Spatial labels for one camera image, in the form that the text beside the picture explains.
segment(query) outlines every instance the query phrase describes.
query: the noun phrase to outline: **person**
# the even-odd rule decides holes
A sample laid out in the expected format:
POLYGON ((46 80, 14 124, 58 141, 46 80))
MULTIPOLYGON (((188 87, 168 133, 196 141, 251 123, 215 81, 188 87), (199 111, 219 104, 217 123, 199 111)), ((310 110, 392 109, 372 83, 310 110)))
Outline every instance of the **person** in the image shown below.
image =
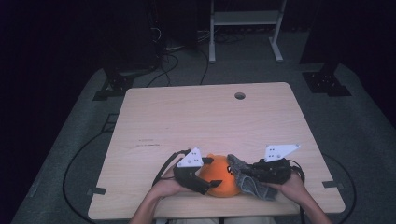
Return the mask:
MULTIPOLYGON (((154 212, 157 203, 164 197, 169 197, 183 191, 190 191, 189 189, 180 186, 175 179, 173 166, 169 168, 160 181, 158 181, 147 193, 142 203, 137 208, 134 216, 131 218, 129 224, 150 224, 154 217, 154 212)), ((328 216, 323 212, 315 199, 311 196, 305 188, 304 183, 297 172, 292 172, 290 179, 283 185, 263 183, 264 185, 279 190, 290 200, 299 204, 305 211, 308 218, 314 224, 328 224, 332 223, 328 216)), ((275 223, 269 217, 246 217, 242 219, 230 218, 228 223, 275 223)), ((184 219, 183 221, 173 223, 190 223, 184 219)), ((191 223, 217 223, 216 219, 195 219, 191 223)))

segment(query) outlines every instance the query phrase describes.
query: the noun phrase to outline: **gray carpet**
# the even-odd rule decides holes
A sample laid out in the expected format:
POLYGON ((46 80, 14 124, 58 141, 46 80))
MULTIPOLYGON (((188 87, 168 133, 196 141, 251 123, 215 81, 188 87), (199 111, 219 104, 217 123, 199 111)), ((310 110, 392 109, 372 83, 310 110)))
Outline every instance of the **gray carpet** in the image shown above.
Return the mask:
MULTIPOLYGON (((278 45, 283 63, 275 61, 268 36, 246 35, 240 42, 217 45, 217 62, 208 66, 203 84, 289 83, 318 147, 328 155, 325 161, 346 203, 346 211, 331 214, 331 219, 338 223, 353 209, 345 223, 393 223, 396 219, 395 129, 363 89, 356 74, 341 64, 335 75, 352 96, 329 97, 309 90, 302 72, 318 71, 322 64, 299 64, 308 33, 280 34, 278 45), (347 174, 356 186, 356 204, 347 174)), ((207 44, 200 49, 207 55, 207 44)), ((204 54, 182 50, 173 55, 177 56, 178 65, 168 72, 170 82, 162 76, 150 87, 199 85, 206 67, 204 54)), ((163 68, 171 68, 175 62, 174 58, 165 56, 163 68)), ((146 87, 161 72, 159 69, 137 78, 134 88, 146 87)), ((90 189, 96 185, 111 138, 111 132, 101 131, 108 118, 105 129, 111 129, 117 119, 111 114, 119 113, 122 104, 122 97, 92 100, 105 79, 103 70, 92 74, 13 223, 87 223, 67 205, 63 180, 69 162, 77 155, 68 170, 64 189, 72 206, 86 217, 92 198, 90 189)), ((300 219, 276 217, 276 222, 300 223, 300 219)))

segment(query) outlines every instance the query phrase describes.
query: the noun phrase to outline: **white shelf frame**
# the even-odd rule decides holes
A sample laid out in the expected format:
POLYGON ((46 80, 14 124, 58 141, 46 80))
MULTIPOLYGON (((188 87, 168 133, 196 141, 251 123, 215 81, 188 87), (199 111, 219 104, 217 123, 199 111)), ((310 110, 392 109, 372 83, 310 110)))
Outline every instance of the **white shelf frame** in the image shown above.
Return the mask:
POLYGON ((267 11, 231 11, 216 12, 214 1, 211 2, 210 15, 210 42, 209 42, 209 62, 216 62, 215 48, 215 26, 217 25, 265 25, 274 24, 276 26, 274 36, 269 37, 271 48, 275 54, 276 61, 283 62, 283 57, 277 46, 277 38, 282 24, 287 0, 282 0, 279 10, 267 11))

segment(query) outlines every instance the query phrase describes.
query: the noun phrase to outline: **human hand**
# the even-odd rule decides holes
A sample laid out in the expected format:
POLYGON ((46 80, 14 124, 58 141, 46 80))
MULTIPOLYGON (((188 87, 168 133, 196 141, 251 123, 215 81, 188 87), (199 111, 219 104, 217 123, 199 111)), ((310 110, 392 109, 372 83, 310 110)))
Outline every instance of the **human hand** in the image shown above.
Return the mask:
POLYGON ((171 166, 161 177, 161 179, 151 188, 149 191, 150 194, 154 194, 157 197, 168 197, 175 195, 179 192, 183 191, 191 191, 190 189, 186 189, 181 187, 178 182, 175 180, 174 174, 175 165, 171 166))
POLYGON ((292 171, 290 179, 283 185, 263 183, 265 186, 274 188, 283 193, 290 200, 301 203, 307 197, 311 197, 308 190, 306 190, 303 180, 297 172, 292 171))

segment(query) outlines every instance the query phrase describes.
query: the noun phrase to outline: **metal shelf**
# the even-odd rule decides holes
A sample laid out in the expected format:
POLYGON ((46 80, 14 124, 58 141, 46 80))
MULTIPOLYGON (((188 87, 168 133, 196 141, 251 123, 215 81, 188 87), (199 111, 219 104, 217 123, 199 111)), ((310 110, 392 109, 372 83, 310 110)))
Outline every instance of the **metal shelf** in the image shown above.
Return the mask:
POLYGON ((279 11, 215 12, 214 25, 276 24, 279 11))

